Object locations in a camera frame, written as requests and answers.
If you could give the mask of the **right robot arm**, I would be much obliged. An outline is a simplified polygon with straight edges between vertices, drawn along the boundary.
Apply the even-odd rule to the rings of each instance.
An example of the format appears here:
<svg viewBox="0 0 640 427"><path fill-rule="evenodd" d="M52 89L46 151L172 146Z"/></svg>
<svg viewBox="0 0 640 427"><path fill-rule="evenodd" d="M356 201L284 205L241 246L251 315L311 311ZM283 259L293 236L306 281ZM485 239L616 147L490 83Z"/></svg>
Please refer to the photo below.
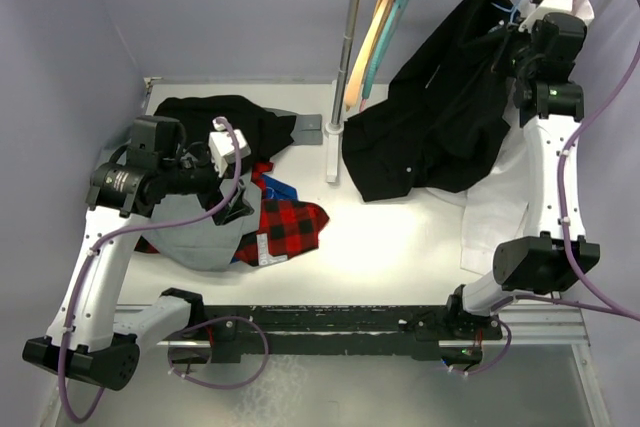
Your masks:
<svg viewBox="0 0 640 427"><path fill-rule="evenodd" d="M564 292L578 278L567 256L586 273L600 247L586 239L577 189L577 143L572 134L584 117L584 93L570 73L587 34L585 23L553 12L509 34L495 67L514 80L529 161L528 209L521 237L496 247L492 269L450 295L446 330L467 338L517 297Z"/></svg>

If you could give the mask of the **black button shirt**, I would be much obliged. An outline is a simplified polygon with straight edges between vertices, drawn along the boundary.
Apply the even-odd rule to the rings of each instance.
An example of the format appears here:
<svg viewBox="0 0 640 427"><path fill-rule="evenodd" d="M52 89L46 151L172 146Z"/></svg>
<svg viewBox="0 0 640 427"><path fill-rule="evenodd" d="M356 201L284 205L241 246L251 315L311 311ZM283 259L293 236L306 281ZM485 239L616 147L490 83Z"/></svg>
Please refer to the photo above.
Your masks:
<svg viewBox="0 0 640 427"><path fill-rule="evenodd" d="M414 188L459 193L485 178L509 131L493 70L510 0L462 0L400 68L386 100L346 121L342 157L365 202Z"/></svg>

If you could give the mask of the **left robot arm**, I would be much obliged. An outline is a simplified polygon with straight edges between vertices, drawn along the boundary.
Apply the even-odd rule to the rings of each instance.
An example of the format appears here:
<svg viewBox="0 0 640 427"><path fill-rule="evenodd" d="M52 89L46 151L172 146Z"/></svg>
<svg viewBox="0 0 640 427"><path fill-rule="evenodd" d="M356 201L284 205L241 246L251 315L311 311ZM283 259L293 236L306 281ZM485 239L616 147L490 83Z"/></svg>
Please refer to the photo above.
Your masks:
<svg viewBox="0 0 640 427"><path fill-rule="evenodd" d="M243 133L217 117L202 146L204 156L190 160L186 130L178 120L135 119L129 141L91 176L85 231L70 284L45 335L25 342L25 362L62 381L119 391L133 377L141 354L164 337L202 334L206 316L201 295L177 288L163 291L137 313L116 315L143 232L210 219L238 197L242 160L251 152ZM152 222L155 206L165 197L212 192L226 176L232 178L231 187L210 210Z"/></svg>

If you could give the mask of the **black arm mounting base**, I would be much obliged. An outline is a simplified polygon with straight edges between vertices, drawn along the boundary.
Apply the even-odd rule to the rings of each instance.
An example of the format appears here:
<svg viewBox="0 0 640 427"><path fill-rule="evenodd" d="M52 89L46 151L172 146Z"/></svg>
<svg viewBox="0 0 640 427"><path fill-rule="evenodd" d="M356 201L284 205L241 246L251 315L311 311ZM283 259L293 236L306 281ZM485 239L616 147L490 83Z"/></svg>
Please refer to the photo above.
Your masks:
<svg viewBox="0 0 640 427"><path fill-rule="evenodd" d="M453 314L445 306L208 305L201 319L216 323L168 340L174 346L212 347L215 363L265 352L432 361L460 356L478 340L503 338L496 320Z"/></svg>

